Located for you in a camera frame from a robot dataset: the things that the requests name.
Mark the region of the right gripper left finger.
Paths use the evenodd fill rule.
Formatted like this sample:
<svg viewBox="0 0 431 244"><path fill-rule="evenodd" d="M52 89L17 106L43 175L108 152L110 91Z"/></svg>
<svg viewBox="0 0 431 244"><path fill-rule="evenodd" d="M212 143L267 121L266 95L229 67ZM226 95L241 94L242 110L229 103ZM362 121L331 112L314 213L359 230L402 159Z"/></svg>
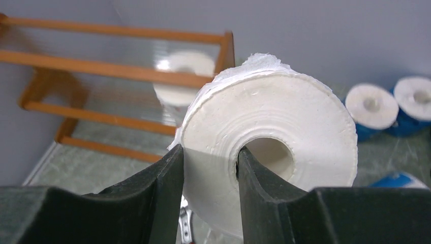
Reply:
<svg viewBox="0 0 431 244"><path fill-rule="evenodd" d="M1 187L1 243L175 243L183 149L97 194Z"/></svg>

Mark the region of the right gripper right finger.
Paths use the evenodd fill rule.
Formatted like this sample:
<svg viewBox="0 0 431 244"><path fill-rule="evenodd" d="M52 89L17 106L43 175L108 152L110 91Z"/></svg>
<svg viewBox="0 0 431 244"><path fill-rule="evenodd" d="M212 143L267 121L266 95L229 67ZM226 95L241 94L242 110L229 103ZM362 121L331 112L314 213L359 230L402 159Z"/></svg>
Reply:
<svg viewBox="0 0 431 244"><path fill-rule="evenodd" d="M430 243L430 191L303 191L246 148L237 160L244 243Z"/></svg>

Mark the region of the plain white paper roll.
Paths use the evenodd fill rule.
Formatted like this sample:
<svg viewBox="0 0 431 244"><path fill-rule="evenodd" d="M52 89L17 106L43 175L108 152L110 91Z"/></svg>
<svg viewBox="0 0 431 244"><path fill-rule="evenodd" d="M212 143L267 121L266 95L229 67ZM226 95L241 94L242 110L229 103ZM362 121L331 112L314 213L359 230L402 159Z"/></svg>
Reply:
<svg viewBox="0 0 431 244"><path fill-rule="evenodd" d="M236 160L256 139L260 153L271 141L287 150L273 169L302 190L350 187L357 175L355 123L340 99L276 56L253 54L198 91L171 143L183 147L183 195L212 230L243 237Z"/></svg>

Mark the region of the dotted white roll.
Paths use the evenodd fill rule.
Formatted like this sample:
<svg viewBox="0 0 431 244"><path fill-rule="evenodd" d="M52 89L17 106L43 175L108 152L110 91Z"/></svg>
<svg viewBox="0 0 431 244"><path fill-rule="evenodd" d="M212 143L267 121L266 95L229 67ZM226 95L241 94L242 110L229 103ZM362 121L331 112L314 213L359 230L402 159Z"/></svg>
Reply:
<svg viewBox="0 0 431 244"><path fill-rule="evenodd" d="M189 85L190 79L180 78L179 74L211 77L215 65L212 57L197 50L176 51L160 58L155 63L156 70L174 73L173 84L154 83L153 89L176 126L181 126L189 106L200 89Z"/></svg>

